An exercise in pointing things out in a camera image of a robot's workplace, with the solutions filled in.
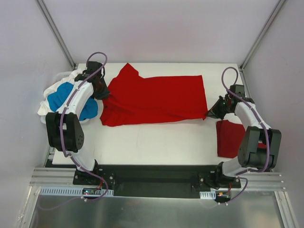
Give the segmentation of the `bright red t shirt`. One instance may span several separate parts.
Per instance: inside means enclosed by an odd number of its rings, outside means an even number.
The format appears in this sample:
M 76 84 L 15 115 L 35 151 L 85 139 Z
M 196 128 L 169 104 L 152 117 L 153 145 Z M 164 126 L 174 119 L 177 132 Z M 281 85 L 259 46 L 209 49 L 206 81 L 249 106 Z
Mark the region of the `bright red t shirt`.
M 143 78 L 127 63 L 108 89 L 110 95 L 103 100 L 100 116 L 106 126 L 206 119 L 208 107 L 201 75 Z

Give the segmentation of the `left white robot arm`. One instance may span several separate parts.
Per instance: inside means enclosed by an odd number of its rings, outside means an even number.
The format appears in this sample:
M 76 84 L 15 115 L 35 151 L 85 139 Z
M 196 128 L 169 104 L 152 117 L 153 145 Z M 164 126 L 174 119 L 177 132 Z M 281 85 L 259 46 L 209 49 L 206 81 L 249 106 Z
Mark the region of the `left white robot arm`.
M 47 96 L 51 109 L 45 117 L 49 145 L 71 158 L 78 170 L 86 170 L 84 179 L 91 185 L 100 181 L 101 174 L 94 169 L 96 161 L 84 146 L 81 122 L 95 118 L 97 101 L 109 97 L 104 76 L 102 63 L 88 61 L 73 82 L 62 83 Z

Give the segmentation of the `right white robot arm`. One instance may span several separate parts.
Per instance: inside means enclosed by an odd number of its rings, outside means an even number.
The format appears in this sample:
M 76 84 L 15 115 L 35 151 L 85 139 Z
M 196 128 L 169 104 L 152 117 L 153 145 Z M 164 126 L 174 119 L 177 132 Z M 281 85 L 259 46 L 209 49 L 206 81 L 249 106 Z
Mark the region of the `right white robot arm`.
M 264 172 L 276 166 L 282 134 L 262 119 L 254 101 L 247 98 L 243 85 L 232 85 L 225 96 L 207 111 L 206 116 L 223 120 L 226 114 L 234 113 L 245 128 L 245 135 L 238 148 L 237 156 L 220 162 L 205 181 L 216 188 L 223 188 L 235 181 L 238 175 Z

